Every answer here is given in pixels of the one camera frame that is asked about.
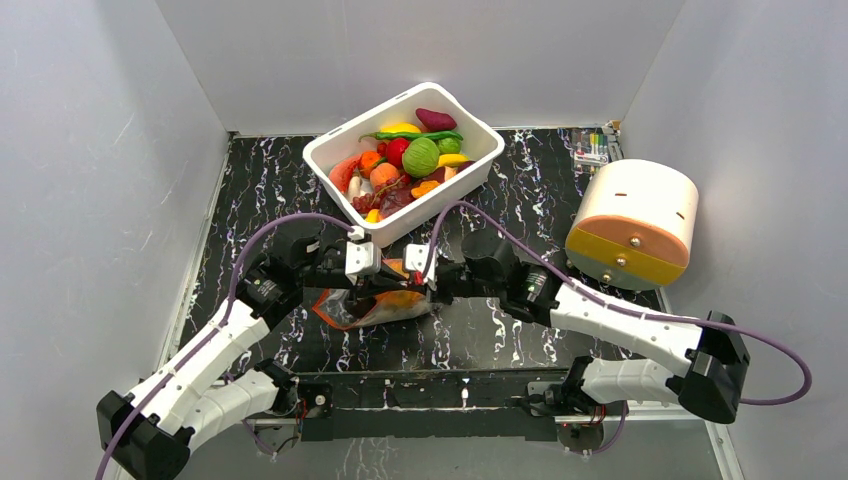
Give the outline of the clear zip top bag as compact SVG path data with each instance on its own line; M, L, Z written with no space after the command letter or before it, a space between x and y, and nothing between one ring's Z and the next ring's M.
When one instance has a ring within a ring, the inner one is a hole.
M432 312L435 305L422 290L410 290L410 273L400 258L385 259L380 270L354 280L345 260L329 258L303 271L306 288L322 291L312 310L337 330L403 321Z

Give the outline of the orange toy pineapple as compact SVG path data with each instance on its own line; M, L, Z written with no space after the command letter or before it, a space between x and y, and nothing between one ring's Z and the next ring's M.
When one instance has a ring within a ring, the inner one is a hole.
M380 293L376 300L378 309L390 314L393 321L414 318L430 310L426 304L414 305L412 296L406 290Z

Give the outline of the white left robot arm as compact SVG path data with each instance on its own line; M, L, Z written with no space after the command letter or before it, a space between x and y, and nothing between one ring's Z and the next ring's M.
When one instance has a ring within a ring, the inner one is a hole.
M300 220L324 221L348 237L339 265L326 265L319 236L300 238L285 257L253 258L278 228ZM396 272L381 259L365 230L320 213L275 219L254 233L234 264L225 303L173 358L125 394L107 393L96 407L103 456L96 478L116 463L135 479L173 479L209 439L249 416L303 415L307 402L296 374L273 360L217 387L242 354L271 333L303 301L307 287L374 295L409 287L424 292L435 283L434 254L413 246Z

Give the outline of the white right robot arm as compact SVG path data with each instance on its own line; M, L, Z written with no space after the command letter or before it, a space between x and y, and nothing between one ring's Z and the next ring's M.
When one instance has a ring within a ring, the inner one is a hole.
M565 281L550 268L519 259L491 230L476 231L462 262L438 260L409 244L403 263L414 285L433 298L488 297L513 318L578 332L623 347L632 360L575 359L559 392L547 402L577 414L618 401L678 404L718 424L736 420L750 355L733 319L709 313L690 325L656 310Z

